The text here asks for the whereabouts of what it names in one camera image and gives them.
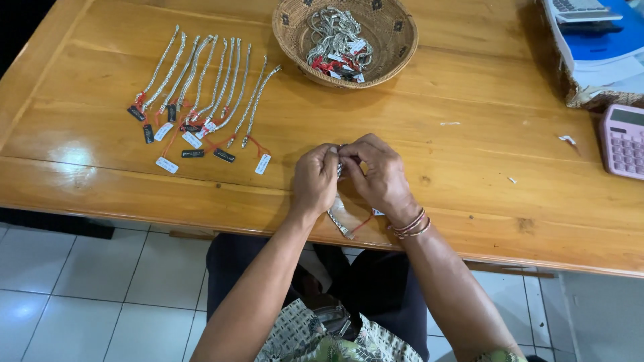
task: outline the dark trousers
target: dark trousers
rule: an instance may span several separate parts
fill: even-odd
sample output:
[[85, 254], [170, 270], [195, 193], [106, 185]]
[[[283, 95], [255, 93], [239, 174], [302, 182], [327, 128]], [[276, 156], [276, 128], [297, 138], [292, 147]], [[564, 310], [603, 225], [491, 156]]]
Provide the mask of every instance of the dark trousers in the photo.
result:
[[[235, 234], [219, 234], [213, 240], [206, 256], [207, 319], [267, 242], [268, 238]], [[362, 313], [411, 345], [423, 360], [429, 359], [427, 306], [404, 253], [363, 251], [334, 278], [328, 293], [352, 314]], [[284, 305], [297, 298], [299, 293], [291, 284]]]

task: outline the white tile floor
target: white tile floor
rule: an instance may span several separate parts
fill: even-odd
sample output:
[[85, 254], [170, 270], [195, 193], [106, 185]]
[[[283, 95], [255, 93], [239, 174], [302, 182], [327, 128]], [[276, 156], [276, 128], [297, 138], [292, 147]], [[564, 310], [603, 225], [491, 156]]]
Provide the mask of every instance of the white tile floor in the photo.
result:
[[[205, 327], [209, 242], [116, 226], [112, 240], [0, 227], [0, 362], [190, 359]], [[351, 261], [361, 252], [344, 249]], [[310, 245], [301, 261], [321, 267]], [[474, 274], [524, 353], [554, 362], [538, 278]], [[455, 361], [431, 316], [427, 327], [430, 361]]]

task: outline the rattan basket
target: rattan basket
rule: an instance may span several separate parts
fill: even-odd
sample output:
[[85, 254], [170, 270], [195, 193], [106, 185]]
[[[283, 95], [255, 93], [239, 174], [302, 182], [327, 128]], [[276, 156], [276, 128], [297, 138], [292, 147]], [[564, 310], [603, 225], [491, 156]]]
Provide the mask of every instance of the rattan basket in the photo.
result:
[[[327, 6], [351, 11], [361, 25], [360, 36], [374, 47], [372, 63], [363, 72], [364, 83], [331, 78], [306, 62], [313, 47], [307, 21]], [[282, 50], [307, 78], [336, 88], [369, 88], [391, 79], [407, 65], [418, 46], [416, 24], [398, 0], [281, 0], [273, 12], [273, 32]]]

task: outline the black tag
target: black tag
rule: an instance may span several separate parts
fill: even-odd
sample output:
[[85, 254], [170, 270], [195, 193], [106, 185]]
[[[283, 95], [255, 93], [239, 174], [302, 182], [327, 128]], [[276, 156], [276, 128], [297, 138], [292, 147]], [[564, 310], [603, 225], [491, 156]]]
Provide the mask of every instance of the black tag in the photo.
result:
[[226, 152], [226, 151], [224, 151], [224, 150], [222, 150], [220, 148], [215, 149], [214, 152], [213, 152], [213, 155], [219, 157], [220, 159], [222, 159], [224, 161], [228, 161], [230, 163], [235, 161], [235, 156], [231, 155], [230, 153], [228, 153], [228, 152]]
[[204, 151], [202, 149], [187, 149], [185, 151], [181, 151], [181, 157], [187, 158], [187, 157], [203, 157], [204, 156]]
[[152, 132], [152, 125], [146, 124], [143, 126], [143, 136], [146, 137], [146, 143], [152, 143], [155, 141], [155, 135]]
[[175, 122], [176, 121], [176, 104], [168, 104], [167, 108], [167, 121]]
[[132, 106], [128, 108], [128, 112], [140, 122], [143, 122], [144, 120], [146, 120], [146, 116], [144, 116], [143, 113], [139, 112], [136, 106]]
[[186, 132], [199, 132], [201, 131], [201, 126], [192, 126], [192, 125], [187, 125], [184, 126]]

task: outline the wooden table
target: wooden table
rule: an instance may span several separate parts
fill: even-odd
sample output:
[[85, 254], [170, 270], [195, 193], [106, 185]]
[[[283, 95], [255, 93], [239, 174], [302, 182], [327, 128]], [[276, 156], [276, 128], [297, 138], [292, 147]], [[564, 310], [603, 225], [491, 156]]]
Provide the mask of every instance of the wooden table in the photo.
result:
[[[58, 0], [0, 82], [0, 204], [270, 234], [289, 208], [302, 153], [373, 132], [403, 156], [414, 195], [464, 258], [643, 276], [644, 184], [606, 173], [593, 118], [562, 104], [552, 72], [539, 65], [541, 33], [522, 20], [536, 17], [534, 4], [405, 5], [420, 35], [409, 65], [378, 87], [343, 91], [306, 80], [284, 56], [270, 26], [273, 1]], [[256, 148], [240, 149], [240, 139], [233, 164], [180, 158], [189, 146], [178, 138], [168, 154], [177, 174], [155, 165], [167, 140], [145, 144], [125, 108], [175, 24], [189, 44], [208, 33], [241, 37], [244, 50], [252, 43], [240, 107], [265, 53], [267, 69], [283, 65], [252, 131], [272, 151], [264, 175], [254, 172]], [[195, 92], [193, 83], [190, 99]], [[232, 133], [228, 127], [212, 141]], [[577, 141], [579, 154], [561, 135]], [[350, 182], [340, 190], [337, 216], [353, 227], [370, 209]], [[385, 227], [381, 216], [348, 241], [321, 216], [310, 239], [398, 248]]]

